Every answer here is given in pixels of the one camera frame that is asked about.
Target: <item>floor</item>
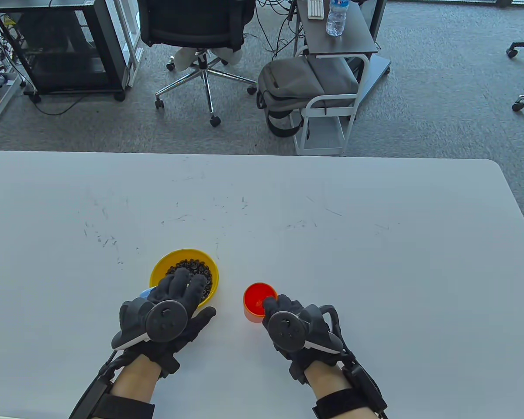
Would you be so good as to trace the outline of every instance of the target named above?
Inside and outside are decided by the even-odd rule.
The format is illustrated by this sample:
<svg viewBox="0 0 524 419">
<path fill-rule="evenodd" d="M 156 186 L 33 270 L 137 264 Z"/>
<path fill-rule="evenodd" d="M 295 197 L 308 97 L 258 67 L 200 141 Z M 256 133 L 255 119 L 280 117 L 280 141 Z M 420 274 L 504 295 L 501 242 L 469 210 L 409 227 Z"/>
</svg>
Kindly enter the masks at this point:
<svg viewBox="0 0 524 419">
<path fill-rule="evenodd" d="M 283 18 L 259 8 L 275 43 Z M 256 18 L 246 28 L 237 74 L 257 78 L 271 58 Z M 289 39 L 285 27 L 282 34 Z M 360 108 L 348 148 L 351 156 L 492 159 L 500 164 L 524 214 L 524 110 L 510 106 L 524 93 L 524 8 L 391 2 L 378 36 L 392 72 Z M 276 139 L 244 86 L 212 81 L 222 124 L 212 128 L 200 80 L 164 97 L 153 93 L 177 75 L 165 69 L 175 49 L 146 48 L 137 82 L 123 103 L 110 96 L 84 99 L 68 113 L 39 113 L 24 96 L 0 120 L 0 149 L 214 154 L 293 154 L 290 139 Z M 289 56 L 286 48 L 280 56 Z M 45 97 L 41 108 L 59 112 L 72 98 Z"/>
</svg>

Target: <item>office chair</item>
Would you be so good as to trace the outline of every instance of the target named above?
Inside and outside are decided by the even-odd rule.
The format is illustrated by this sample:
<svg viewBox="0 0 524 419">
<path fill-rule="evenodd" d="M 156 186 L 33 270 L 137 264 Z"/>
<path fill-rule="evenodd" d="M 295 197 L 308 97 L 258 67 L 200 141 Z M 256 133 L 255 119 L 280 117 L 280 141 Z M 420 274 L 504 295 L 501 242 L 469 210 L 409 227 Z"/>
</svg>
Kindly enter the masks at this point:
<svg viewBox="0 0 524 419">
<path fill-rule="evenodd" d="M 155 93 L 155 107 L 164 108 L 160 96 L 174 88 L 201 77 L 204 81 L 210 124 L 221 123 L 214 113 L 208 75 L 218 76 L 249 85 L 247 92 L 256 93 L 256 81 L 229 74 L 214 68 L 222 59 L 208 61 L 209 48 L 230 48 L 238 51 L 243 42 L 244 26 L 254 16 L 256 0 L 138 0 L 142 41 L 148 45 L 166 44 L 196 48 L 196 61 L 190 65 L 192 72 L 172 82 Z M 174 68 L 172 57 L 168 70 Z"/>
<path fill-rule="evenodd" d="M 517 46 L 524 47 L 524 42 L 512 42 L 510 46 L 507 48 L 507 56 L 509 58 L 515 58 L 515 56 L 518 54 L 518 51 L 515 49 Z M 518 99 L 512 104 L 512 110 L 515 112 L 518 112 L 519 110 L 522 110 L 524 108 L 524 94 L 520 94 L 518 96 Z"/>
</svg>

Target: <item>black cabinet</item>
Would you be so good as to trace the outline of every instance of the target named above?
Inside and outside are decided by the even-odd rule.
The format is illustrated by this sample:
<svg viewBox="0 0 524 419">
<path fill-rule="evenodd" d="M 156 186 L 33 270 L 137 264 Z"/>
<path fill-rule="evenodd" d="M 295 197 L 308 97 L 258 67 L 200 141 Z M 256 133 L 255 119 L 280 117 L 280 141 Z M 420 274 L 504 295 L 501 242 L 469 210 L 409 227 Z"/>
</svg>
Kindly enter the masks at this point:
<svg viewBox="0 0 524 419">
<path fill-rule="evenodd" d="M 124 92 L 128 69 L 105 0 L 0 0 L 0 24 L 36 94 Z"/>
</svg>

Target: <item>black glove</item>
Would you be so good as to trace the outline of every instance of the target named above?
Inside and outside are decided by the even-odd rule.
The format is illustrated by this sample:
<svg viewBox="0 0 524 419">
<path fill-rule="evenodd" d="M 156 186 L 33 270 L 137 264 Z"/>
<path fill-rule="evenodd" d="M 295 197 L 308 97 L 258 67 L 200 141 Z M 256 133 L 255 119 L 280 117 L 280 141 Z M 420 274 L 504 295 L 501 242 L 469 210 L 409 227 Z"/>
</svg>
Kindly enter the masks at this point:
<svg viewBox="0 0 524 419">
<path fill-rule="evenodd" d="M 207 279 L 204 275 L 194 275 L 190 279 L 190 272 L 186 268 L 179 268 L 174 274 L 167 275 L 157 287 L 150 291 L 148 300 L 154 304 L 169 299 L 180 302 L 188 313 L 188 324 L 184 331 L 168 343 L 140 342 L 124 351 L 122 357 L 136 359 L 143 354 L 151 361 L 162 367 L 162 377 L 174 374 L 180 367 L 173 357 L 189 342 L 198 336 L 198 333 L 216 315 L 214 307 L 206 307 L 196 317 L 192 317 L 202 299 L 202 291 L 206 287 Z"/>
<path fill-rule="evenodd" d="M 265 317 L 262 320 L 262 324 L 268 329 L 268 322 L 270 317 L 278 311 L 288 311 L 295 315 L 298 315 L 304 308 L 297 300 L 291 301 L 287 295 L 281 294 L 276 300 L 274 297 L 268 297 L 262 304 L 264 306 Z M 276 351 L 280 352 L 286 359 L 291 360 L 290 373 L 291 376 L 300 381 L 300 383 L 306 383 L 306 377 L 304 371 L 314 362 L 322 361 L 328 365 L 336 365 L 340 360 L 338 354 L 328 354 L 326 352 L 319 351 L 318 349 L 306 349 L 303 348 L 300 351 L 287 352 L 274 344 Z"/>
</svg>

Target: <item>yellow bowl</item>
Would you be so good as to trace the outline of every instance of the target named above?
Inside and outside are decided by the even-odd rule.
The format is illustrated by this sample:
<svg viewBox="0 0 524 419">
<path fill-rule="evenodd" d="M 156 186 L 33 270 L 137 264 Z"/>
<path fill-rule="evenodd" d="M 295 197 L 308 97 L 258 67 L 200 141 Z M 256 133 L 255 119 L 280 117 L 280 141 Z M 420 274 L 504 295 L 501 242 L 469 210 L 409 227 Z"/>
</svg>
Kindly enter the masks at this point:
<svg viewBox="0 0 524 419">
<path fill-rule="evenodd" d="M 160 281 L 166 277 L 169 268 L 174 267 L 178 262 L 185 259 L 198 259 L 200 262 L 204 262 L 206 266 L 210 268 L 210 272 L 212 273 L 212 289 L 206 299 L 198 305 L 198 308 L 200 308 L 210 301 L 217 291 L 217 286 L 220 284 L 220 271 L 218 270 L 216 263 L 211 257 L 200 250 L 180 249 L 164 256 L 152 271 L 152 275 L 150 276 L 150 287 L 157 287 Z"/>
</svg>

